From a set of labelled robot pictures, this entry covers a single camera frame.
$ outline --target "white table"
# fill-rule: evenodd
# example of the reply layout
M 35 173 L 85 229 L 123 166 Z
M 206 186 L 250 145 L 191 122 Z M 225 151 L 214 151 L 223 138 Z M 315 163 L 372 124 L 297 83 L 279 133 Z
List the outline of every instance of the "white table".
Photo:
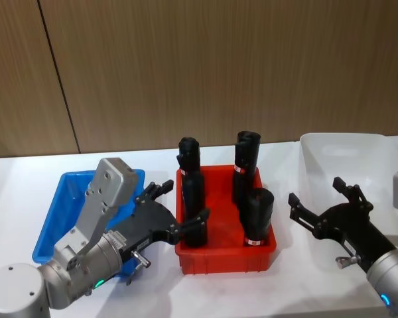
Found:
M 392 138 L 398 145 L 398 137 Z M 171 149 L 0 159 L 0 267 L 33 264 L 33 248 L 64 172 L 94 170 L 100 158 L 118 156 L 146 171 L 145 184 L 162 183 L 175 180 L 177 153 Z M 202 165 L 231 164 L 233 159 L 233 146 L 201 148 Z M 268 271 L 184 276 L 174 247 L 156 243 L 145 252 L 152 266 L 129 287 L 113 279 L 90 297 L 52 311 L 52 317 L 387 317 L 359 267 L 339 270 L 334 261 L 330 268 L 319 267 L 310 249 L 314 238 L 289 219 L 287 197 L 298 192 L 299 143 L 262 144 L 258 166 L 276 200 L 272 223 L 277 251 Z M 175 211 L 175 191 L 159 200 Z M 345 255 L 334 242 L 318 242 L 333 251 L 329 259 Z

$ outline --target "wood grain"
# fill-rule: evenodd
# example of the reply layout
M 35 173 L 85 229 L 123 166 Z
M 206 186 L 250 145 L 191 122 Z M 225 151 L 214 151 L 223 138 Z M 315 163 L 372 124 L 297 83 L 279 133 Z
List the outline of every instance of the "wood grain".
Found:
M 41 0 L 82 152 L 398 134 L 398 0 Z
M 77 151 L 37 2 L 0 1 L 0 156 Z

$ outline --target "robot end effector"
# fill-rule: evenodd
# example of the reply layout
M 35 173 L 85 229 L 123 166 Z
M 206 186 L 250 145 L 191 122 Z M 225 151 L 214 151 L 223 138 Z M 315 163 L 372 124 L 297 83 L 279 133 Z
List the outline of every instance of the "robot end effector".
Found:
M 209 217 L 209 211 L 203 210 L 194 221 L 177 223 L 167 208 L 155 202 L 172 190 L 174 182 L 162 186 L 152 182 L 136 198 L 132 217 L 107 231 L 109 220 L 129 201 L 136 184 L 136 173 L 120 158 L 100 160 L 77 223 L 55 244 L 52 260 L 39 268 L 12 264 L 0 269 L 0 317 L 49 318 L 49 308 L 63 309 L 90 295 L 130 258 L 139 262 L 136 271 L 149 267 L 141 250 L 159 240 L 177 244 Z M 10 282 L 13 288 L 3 288 Z
M 336 259 L 339 267 L 358 264 L 389 310 L 398 315 L 398 248 L 370 222 L 369 212 L 373 205 L 365 199 L 358 185 L 346 186 L 337 177 L 333 186 L 348 203 L 315 215 L 291 193 L 291 218 L 317 239 L 339 242 L 350 255 Z M 398 172 L 393 177 L 393 206 L 398 209 Z

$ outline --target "metal screw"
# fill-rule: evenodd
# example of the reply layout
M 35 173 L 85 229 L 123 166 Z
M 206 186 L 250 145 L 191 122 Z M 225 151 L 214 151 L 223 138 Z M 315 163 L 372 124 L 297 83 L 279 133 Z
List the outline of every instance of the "metal screw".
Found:
M 361 262 L 361 257 L 359 255 L 351 256 L 351 257 L 336 257 L 335 259 L 338 267 L 343 270 L 345 267 L 359 264 Z

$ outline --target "black cylindrical object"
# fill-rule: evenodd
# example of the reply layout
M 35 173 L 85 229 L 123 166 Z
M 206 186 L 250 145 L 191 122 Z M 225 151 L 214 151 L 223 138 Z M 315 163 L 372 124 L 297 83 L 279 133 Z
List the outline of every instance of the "black cylindrical object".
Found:
M 268 237 L 274 195 L 263 188 L 251 190 L 245 204 L 239 208 L 240 222 L 245 231 L 245 243 L 262 245 Z
M 195 138 L 183 137 L 178 143 L 178 151 L 177 160 L 184 176 L 200 171 L 199 142 Z
M 194 219 L 205 208 L 205 182 L 199 172 L 190 172 L 182 181 L 184 201 L 184 222 Z M 190 247 L 205 245 L 207 242 L 206 222 L 197 230 L 185 234 L 184 241 Z
M 237 134 L 232 199 L 238 208 L 245 203 L 246 195 L 253 188 L 260 140 L 261 135 L 256 132 L 241 131 Z

